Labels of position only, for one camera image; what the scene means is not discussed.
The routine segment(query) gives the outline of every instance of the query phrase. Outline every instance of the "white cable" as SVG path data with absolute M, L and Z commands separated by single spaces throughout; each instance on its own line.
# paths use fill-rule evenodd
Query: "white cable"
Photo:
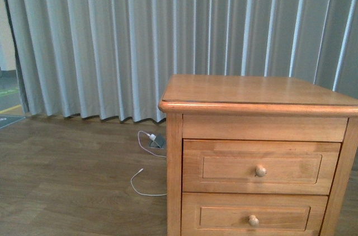
M 152 138 L 152 135 L 147 134 L 145 131 L 139 131 L 139 132 L 138 132 L 138 135 L 137 135 L 137 137 L 138 137 L 138 144 L 140 145 L 141 148 L 143 148 L 146 152 L 149 152 L 151 155 L 154 155 L 154 156 L 156 156 L 156 157 L 162 157 L 162 158 L 166 158 L 166 157 L 167 157 L 167 156 L 163 156 L 163 155 L 156 155 L 156 154 L 154 154 L 153 152 L 150 152 L 148 149 L 145 149 L 145 148 L 142 146 L 142 144 L 140 143 L 140 139 L 139 139 L 139 134 L 140 134 L 140 133 L 146 134 L 146 136 L 149 137 L 149 138 Z
M 166 195 L 167 195 L 166 193 L 165 193 L 165 194 L 145 194 L 145 193 L 140 193 L 138 190 L 136 190 L 135 187 L 134 187 L 134 185 L 133 185 L 133 178 L 136 177 L 141 171 L 143 171 L 143 168 L 140 169 L 140 170 L 138 171 L 138 173 L 136 173 L 135 175 L 133 175 L 132 178 L 130 179 L 130 184 L 132 185 L 132 188 L 134 189 L 134 191 L 135 191 L 136 193 L 138 193 L 139 195 L 143 195 L 143 196 L 154 196 L 154 197 L 156 197 L 156 196 L 166 196 Z

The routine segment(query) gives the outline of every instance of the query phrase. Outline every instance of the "nightstand leg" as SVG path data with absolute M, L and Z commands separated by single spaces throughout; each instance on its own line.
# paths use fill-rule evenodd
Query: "nightstand leg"
M 167 114 L 167 231 L 181 235 L 182 114 Z
M 349 118 L 346 135 L 333 179 L 321 236 L 334 235 L 358 145 L 358 118 Z

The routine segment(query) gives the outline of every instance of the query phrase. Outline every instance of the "wooden knob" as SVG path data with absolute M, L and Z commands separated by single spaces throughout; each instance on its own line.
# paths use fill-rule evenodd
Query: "wooden knob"
M 248 222 L 250 223 L 251 226 L 258 226 L 259 224 L 258 219 L 256 218 L 255 215 L 250 215 L 248 217 Z
M 267 173 L 267 170 L 262 165 L 258 165 L 256 166 L 255 172 L 256 172 L 256 176 L 264 177 Z

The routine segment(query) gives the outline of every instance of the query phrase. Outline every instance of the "wooden drawer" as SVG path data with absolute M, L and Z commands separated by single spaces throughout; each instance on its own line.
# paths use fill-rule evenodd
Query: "wooden drawer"
M 328 195 L 340 143 L 184 140 L 183 192 Z
M 184 115 L 183 138 L 341 142 L 347 118 Z
M 326 203 L 327 196 L 183 193 L 181 235 L 318 235 Z

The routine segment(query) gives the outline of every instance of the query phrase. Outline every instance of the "wooden nightstand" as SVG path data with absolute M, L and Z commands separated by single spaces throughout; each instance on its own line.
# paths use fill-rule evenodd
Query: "wooden nightstand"
M 173 75 L 168 235 L 333 235 L 358 100 L 295 78 Z

